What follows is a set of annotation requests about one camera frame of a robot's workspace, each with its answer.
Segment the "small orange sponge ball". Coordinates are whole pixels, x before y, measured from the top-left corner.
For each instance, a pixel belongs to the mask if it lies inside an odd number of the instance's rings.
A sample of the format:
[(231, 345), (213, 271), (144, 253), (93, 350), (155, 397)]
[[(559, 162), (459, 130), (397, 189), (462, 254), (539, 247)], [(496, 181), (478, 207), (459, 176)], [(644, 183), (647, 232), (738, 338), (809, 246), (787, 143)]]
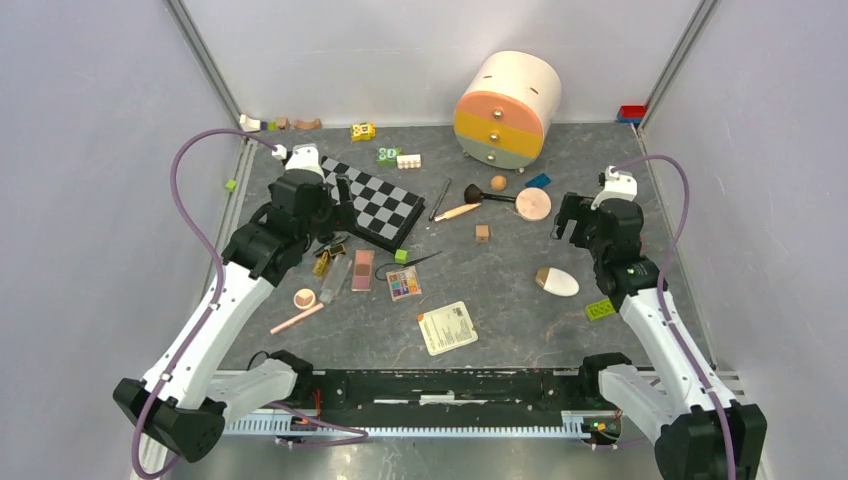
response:
[(496, 192), (504, 191), (508, 185), (508, 181), (503, 175), (494, 176), (489, 183), (491, 189)]

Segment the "black eyeliner pencil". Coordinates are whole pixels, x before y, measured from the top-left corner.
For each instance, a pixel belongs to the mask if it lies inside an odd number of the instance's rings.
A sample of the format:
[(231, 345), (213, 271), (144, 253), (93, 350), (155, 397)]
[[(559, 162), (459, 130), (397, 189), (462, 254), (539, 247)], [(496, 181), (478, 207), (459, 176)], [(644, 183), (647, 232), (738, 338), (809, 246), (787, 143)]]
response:
[(439, 193), (439, 195), (438, 195), (438, 197), (437, 197), (436, 201), (434, 202), (434, 205), (433, 205), (433, 207), (432, 207), (432, 210), (430, 211), (430, 214), (429, 214), (429, 216), (428, 216), (428, 220), (429, 220), (430, 222), (434, 222), (434, 221), (435, 221), (435, 217), (436, 217), (436, 216), (437, 216), (437, 214), (439, 213), (440, 206), (441, 206), (442, 202), (444, 201), (444, 198), (445, 198), (446, 194), (448, 193), (448, 191), (449, 191), (449, 189), (450, 189), (451, 184), (452, 184), (452, 179), (451, 179), (451, 178), (448, 178), (448, 179), (446, 179), (446, 180), (445, 180), (445, 182), (444, 182), (444, 184), (443, 184), (443, 186), (442, 186), (442, 188), (441, 188), (441, 190), (440, 190), (440, 193)]

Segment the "black makeup brush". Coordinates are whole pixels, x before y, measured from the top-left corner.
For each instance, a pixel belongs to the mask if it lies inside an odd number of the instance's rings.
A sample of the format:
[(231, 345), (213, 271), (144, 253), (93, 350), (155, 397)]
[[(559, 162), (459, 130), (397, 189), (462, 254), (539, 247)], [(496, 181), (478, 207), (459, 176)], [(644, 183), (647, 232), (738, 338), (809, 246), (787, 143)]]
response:
[(480, 187), (475, 184), (470, 184), (465, 188), (463, 197), (466, 204), (482, 203), (484, 200), (492, 200), (506, 203), (514, 203), (516, 201), (516, 198), (514, 196), (484, 192)]

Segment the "cream round drawer cabinet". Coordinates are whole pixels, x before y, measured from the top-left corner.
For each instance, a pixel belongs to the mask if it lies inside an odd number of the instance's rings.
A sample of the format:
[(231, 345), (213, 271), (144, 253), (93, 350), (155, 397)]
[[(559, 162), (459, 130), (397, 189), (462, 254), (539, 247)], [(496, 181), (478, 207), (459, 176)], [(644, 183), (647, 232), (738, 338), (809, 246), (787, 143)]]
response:
[(463, 153), (504, 170), (527, 167), (541, 153), (561, 93), (559, 75), (546, 61), (520, 51), (491, 55), (454, 110)]

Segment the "orange top drawer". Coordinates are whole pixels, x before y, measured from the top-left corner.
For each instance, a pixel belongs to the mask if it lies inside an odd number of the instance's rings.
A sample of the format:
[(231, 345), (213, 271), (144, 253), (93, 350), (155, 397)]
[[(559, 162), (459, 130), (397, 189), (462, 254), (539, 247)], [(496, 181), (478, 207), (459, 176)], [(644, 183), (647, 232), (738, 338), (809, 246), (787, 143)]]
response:
[(474, 91), (464, 94), (454, 112), (454, 126), (468, 128), (472, 123), (493, 123), (541, 135), (550, 119), (537, 113), (525, 103), (507, 95)]

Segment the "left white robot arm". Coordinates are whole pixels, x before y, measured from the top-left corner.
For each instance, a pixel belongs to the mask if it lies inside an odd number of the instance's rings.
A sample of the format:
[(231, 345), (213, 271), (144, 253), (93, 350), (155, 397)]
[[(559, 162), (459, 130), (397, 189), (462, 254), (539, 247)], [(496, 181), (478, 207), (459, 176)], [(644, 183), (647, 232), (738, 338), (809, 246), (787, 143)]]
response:
[(144, 437), (196, 462), (232, 422), (276, 401), (297, 408), (313, 397), (313, 379), (275, 359), (212, 383), (249, 317), (301, 263), (321, 228), (335, 223), (318, 166), (286, 169), (269, 191), (265, 211), (239, 227), (222, 254), (212, 255), (213, 285), (172, 345), (142, 379), (125, 378), (113, 392), (134, 425), (133, 467), (144, 479), (151, 476), (141, 464)]

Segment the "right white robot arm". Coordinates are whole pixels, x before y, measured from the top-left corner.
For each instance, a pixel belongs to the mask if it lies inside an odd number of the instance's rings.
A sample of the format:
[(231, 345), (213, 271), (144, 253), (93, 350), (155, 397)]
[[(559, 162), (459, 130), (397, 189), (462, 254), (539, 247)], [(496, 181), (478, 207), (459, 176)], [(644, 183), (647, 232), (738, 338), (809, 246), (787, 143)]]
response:
[(665, 479), (754, 479), (767, 420), (742, 404), (710, 367), (683, 324), (661, 269), (642, 253), (641, 207), (623, 199), (595, 206), (567, 193), (553, 237), (574, 227), (570, 243), (589, 252), (596, 283), (636, 334), (654, 367), (651, 384), (621, 354), (585, 358), (577, 382), (591, 408), (609, 402), (651, 442)]

